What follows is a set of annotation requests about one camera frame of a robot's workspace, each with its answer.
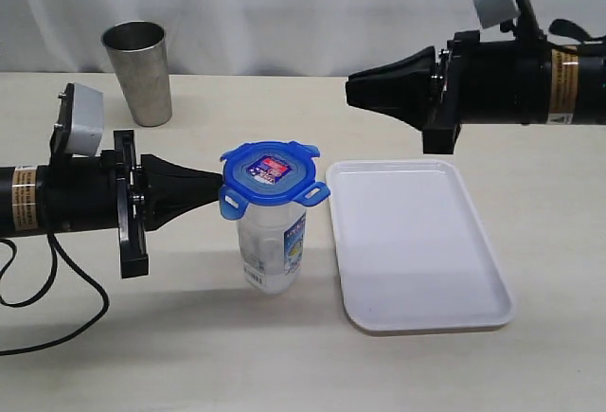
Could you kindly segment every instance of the warning label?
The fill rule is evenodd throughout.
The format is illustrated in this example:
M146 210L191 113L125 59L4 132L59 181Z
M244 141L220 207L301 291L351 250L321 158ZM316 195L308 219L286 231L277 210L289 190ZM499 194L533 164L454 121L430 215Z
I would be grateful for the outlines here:
M575 113L579 92L579 57L559 50L551 51L551 95L548 124L569 125Z
M15 168L12 174L12 220L16 231L38 228L36 168Z

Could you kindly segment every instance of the metal cup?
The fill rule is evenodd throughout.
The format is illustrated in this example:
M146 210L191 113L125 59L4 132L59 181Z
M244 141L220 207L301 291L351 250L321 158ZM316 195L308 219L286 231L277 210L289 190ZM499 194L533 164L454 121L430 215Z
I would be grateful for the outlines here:
M166 32L152 22L127 22L101 36L134 121L159 126L172 117Z

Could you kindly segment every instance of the white backdrop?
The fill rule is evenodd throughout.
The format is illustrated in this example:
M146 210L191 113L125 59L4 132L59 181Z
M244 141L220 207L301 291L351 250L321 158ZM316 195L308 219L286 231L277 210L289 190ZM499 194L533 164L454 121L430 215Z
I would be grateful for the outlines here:
M532 2L545 30L606 33L606 0ZM346 75L479 27L472 0L0 0L0 71L111 71L99 36L134 19L163 25L171 72L191 74Z

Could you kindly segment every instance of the tabletop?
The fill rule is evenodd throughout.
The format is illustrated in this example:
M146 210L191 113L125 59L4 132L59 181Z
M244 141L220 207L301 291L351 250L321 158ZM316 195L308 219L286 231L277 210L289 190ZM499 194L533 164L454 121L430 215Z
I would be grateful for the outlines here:
M135 129L138 153L221 171L243 142L314 144L335 161L421 158L418 132L348 107L344 80L172 76L174 115L134 125L116 77L0 74L0 165L46 164L69 82L104 93L102 148ZM454 163L516 302L498 331L376 337L347 320L330 210L308 212L301 276L266 296L242 275L236 227L217 204L148 233L150 274L120 279L115 230L58 236L107 289L108 314L54 349L0 359L6 411L598 411L606 404L606 135L600 127L464 126ZM44 281L45 239L16 239L2 284ZM9 252L0 249L0 261ZM75 329L99 307L63 265L48 297L0 309L0 349Z

